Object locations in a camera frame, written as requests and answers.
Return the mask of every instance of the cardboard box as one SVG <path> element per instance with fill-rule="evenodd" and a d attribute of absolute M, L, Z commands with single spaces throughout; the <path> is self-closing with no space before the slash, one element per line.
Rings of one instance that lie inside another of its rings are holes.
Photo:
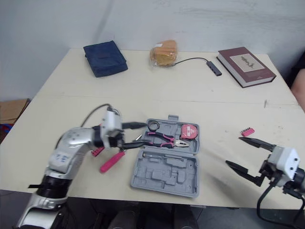
<path fill-rule="evenodd" d="M 29 99 L 0 102 L 0 124 L 14 124 L 29 103 Z"/>

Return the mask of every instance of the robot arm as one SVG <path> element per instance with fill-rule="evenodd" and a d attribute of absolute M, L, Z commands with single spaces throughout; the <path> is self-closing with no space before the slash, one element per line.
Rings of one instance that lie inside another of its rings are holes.
<path fill-rule="evenodd" d="M 240 137 L 240 139 L 252 146 L 257 148 L 261 147 L 272 152 L 263 162 L 259 170 L 259 173 L 261 174 L 259 177 L 249 175 L 248 169 L 245 167 L 231 161 L 226 161 L 227 165 L 238 175 L 255 183 L 259 187 L 262 185 L 265 177 L 270 180 L 269 187 L 261 195 L 257 202 L 256 213 L 258 217 L 264 221 L 277 225 L 301 229 L 301 227 L 297 226 L 295 223 L 305 207 L 305 199 L 303 197 L 303 195 L 305 195 L 305 171 L 299 168 L 300 157 L 296 150 L 290 147 L 272 145 L 256 138 Z M 292 223 L 283 223 L 280 221 L 267 219 L 261 215 L 260 206 L 262 200 L 273 187 L 282 187 L 284 194 L 289 194 L 302 200 L 303 204 L 295 215 Z"/>
<path fill-rule="evenodd" d="M 67 192 L 75 178 L 85 154 L 98 147 L 136 148 L 146 142 L 125 143 L 123 128 L 135 129 L 145 123 L 121 122 L 117 110 L 108 106 L 102 125 L 93 128 L 72 128 L 60 138 L 51 154 L 41 184 L 32 194 L 16 228 L 56 229 L 64 216 L 62 207 L 67 201 Z"/>

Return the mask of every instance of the white wall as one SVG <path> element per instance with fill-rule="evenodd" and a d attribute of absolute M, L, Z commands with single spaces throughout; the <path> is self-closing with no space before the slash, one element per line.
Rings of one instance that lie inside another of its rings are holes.
<path fill-rule="evenodd" d="M 0 100 L 33 97 L 70 47 L 246 46 L 285 76 L 305 50 L 304 0 L 0 0 Z"/>

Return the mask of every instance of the plastic bag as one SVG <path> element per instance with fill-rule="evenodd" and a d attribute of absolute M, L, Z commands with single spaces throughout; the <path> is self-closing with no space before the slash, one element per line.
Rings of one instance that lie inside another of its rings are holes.
<path fill-rule="evenodd" d="M 150 61 L 153 66 L 173 66 L 177 58 L 177 43 L 174 40 L 159 42 L 151 49 Z"/>

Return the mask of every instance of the person's arm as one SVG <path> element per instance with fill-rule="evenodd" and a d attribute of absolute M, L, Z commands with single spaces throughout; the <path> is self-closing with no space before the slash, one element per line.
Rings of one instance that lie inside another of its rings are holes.
<path fill-rule="evenodd" d="M 301 69 L 291 87 L 292 94 L 305 112 L 305 69 Z"/>

